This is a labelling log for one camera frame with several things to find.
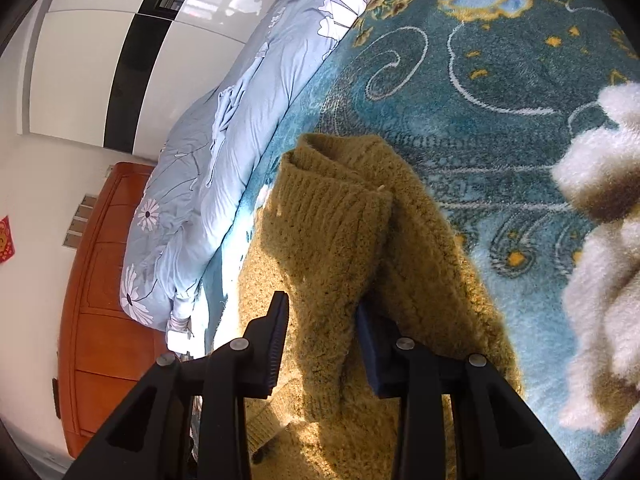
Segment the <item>light blue floral duvet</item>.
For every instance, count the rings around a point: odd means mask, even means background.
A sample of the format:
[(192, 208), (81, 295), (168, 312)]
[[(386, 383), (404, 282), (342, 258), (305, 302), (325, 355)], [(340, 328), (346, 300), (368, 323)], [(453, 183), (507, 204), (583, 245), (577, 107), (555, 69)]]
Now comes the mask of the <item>light blue floral duvet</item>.
[(250, 174), (311, 76), (374, 0), (276, 0), (222, 83), (171, 129), (132, 218), (122, 310), (179, 356), (204, 356), (219, 304), (203, 276)]

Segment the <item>red paper wall decoration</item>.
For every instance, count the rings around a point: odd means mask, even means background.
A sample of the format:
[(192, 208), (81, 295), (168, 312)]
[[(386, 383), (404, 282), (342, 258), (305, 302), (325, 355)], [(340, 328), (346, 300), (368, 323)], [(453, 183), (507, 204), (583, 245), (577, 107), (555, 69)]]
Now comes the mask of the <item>red paper wall decoration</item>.
[(0, 220), (0, 262), (4, 263), (15, 254), (10, 220), (5, 216)]

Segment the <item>mustard yellow knit sweater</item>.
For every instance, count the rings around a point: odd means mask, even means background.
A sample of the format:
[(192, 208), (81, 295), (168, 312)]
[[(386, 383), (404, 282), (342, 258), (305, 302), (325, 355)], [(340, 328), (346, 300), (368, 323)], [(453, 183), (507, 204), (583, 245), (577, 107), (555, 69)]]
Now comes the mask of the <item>mustard yellow knit sweater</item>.
[(521, 372), (503, 319), (412, 168), (378, 136), (308, 133), (280, 161), (239, 277), (240, 318), (282, 290), (290, 320), (277, 387), (246, 402), (256, 479), (386, 479), (398, 404), (377, 398), (355, 336), (371, 295), (440, 356)]

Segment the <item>grey wall switch panel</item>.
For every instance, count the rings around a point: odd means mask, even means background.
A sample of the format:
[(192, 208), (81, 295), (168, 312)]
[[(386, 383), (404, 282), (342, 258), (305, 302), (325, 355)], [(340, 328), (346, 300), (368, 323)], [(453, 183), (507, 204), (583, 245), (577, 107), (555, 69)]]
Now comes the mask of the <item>grey wall switch panel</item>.
[(80, 204), (78, 205), (70, 226), (67, 229), (63, 240), (63, 246), (68, 248), (77, 249), (80, 245), (82, 236), (88, 226), (88, 221), (91, 218), (94, 206), (98, 198), (95, 195), (85, 195)]

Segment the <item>white black striped wardrobe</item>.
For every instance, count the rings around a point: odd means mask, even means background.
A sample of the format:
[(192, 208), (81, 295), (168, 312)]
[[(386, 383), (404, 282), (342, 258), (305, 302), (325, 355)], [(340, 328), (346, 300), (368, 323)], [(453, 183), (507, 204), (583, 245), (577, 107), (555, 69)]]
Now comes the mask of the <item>white black striped wardrobe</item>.
[(273, 3), (42, 0), (30, 25), (21, 127), (157, 159)]

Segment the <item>orange wooden headboard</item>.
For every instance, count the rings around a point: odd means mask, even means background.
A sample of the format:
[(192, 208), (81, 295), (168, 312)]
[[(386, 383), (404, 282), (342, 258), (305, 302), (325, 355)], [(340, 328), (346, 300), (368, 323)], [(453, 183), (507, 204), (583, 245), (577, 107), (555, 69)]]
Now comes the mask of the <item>orange wooden headboard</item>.
[(151, 172), (133, 162), (113, 167), (70, 270), (58, 340), (56, 408), (72, 457), (166, 351), (164, 336), (134, 322), (119, 303), (130, 222)]

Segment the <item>teal floral plush blanket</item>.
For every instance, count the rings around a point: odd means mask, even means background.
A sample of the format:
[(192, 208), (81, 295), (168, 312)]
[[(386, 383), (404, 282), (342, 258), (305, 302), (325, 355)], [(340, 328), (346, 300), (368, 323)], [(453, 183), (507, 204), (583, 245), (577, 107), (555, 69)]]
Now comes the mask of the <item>teal floral plush blanket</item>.
[(506, 318), (529, 406), (578, 474), (598, 478), (620, 434), (562, 425), (577, 348), (562, 291), (591, 223), (552, 166), (606, 123), (599, 91), (639, 77), (601, 0), (372, 0), (290, 105), (204, 276), (209, 342), (229, 339), (255, 210), (282, 153), (311, 131), (382, 136), (420, 176)]

